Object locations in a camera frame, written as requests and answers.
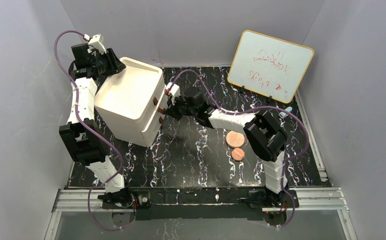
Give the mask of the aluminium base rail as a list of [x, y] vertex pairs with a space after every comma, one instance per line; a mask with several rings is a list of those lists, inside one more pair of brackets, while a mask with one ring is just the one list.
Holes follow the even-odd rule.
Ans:
[[[137, 208], [154, 206], [232, 206], [247, 204], [268, 211], [273, 204], [263, 200], [261, 187], [205, 187], [205, 188], [135, 188], [133, 196]], [[339, 187], [293, 187], [286, 197], [287, 209], [297, 210], [348, 210], [346, 199]], [[102, 190], [87, 189], [59, 190], [53, 211], [105, 212], [115, 209], [123, 211], [110, 202], [99, 199]]]

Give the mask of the white three-drawer organizer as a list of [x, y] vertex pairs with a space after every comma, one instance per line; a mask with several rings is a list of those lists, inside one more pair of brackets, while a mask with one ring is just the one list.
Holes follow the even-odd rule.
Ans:
[[167, 106], [165, 82], [160, 98], [153, 98], [144, 111], [137, 107], [137, 88], [143, 76], [163, 74], [162, 69], [129, 57], [120, 60], [126, 69], [104, 81], [94, 98], [95, 109], [115, 138], [150, 147], [161, 127], [159, 118], [164, 118], [157, 108], [164, 109]]

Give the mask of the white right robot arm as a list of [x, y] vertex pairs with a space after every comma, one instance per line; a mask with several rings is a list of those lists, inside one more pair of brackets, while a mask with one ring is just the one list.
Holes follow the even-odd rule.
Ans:
[[165, 115], [176, 120], [191, 116], [203, 127], [243, 134], [254, 154], [263, 160], [265, 188], [275, 194], [286, 188], [284, 156], [287, 134], [269, 113], [264, 110], [257, 113], [225, 113], [208, 103], [196, 87], [180, 93], [178, 85], [168, 83], [164, 92], [168, 97]]

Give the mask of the large round pink compact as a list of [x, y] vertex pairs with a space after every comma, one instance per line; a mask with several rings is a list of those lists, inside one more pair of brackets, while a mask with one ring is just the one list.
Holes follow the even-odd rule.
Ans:
[[225, 137], [227, 145], [231, 148], [241, 148], [245, 143], [245, 136], [239, 132], [229, 131]]

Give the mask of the small round pink compact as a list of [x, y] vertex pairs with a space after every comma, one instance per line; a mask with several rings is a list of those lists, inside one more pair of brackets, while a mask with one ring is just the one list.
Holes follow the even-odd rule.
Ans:
[[241, 148], [234, 148], [231, 151], [231, 157], [233, 160], [240, 162], [245, 158], [245, 153]]

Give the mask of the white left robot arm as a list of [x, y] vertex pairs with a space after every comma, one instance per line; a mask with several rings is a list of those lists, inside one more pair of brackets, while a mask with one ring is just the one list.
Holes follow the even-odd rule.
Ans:
[[90, 169], [104, 184], [108, 194], [121, 192], [124, 178], [111, 162], [110, 146], [95, 122], [94, 98], [96, 80], [120, 73], [126, 68], [114, 51], [90, 40], [71, 48], [74, 61], [68, 68], [72, 84], [72, 104], [67, 123], [60, 126], [59, 135], [72, 160]]

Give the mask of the whiteboard with yellow frame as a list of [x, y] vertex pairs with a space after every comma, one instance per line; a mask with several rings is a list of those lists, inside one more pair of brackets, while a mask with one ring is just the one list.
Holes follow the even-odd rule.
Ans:
[[288, 104], [293, 100], [314, 54], [308, 46], [245, 30], [227, 81]]

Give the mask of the white top drawer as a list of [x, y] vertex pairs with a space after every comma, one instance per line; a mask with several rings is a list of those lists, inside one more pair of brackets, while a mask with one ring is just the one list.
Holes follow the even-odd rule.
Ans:
[[153, 98], [160, 98], [163, 92], [164, 81], [163, 74], [147, 74], [143, 76], [139, 81], [139, 87], [137, 88], [137, 107], [144, 111]]

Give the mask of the light blue eraser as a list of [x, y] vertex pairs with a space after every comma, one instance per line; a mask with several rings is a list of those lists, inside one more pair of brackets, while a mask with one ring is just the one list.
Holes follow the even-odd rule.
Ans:
[[293, 108], [291, 106], [284, 109], [284, 111], [279, 112], [279, 118], [284, 119], [289, 116], [288, 113], [291, 113]]

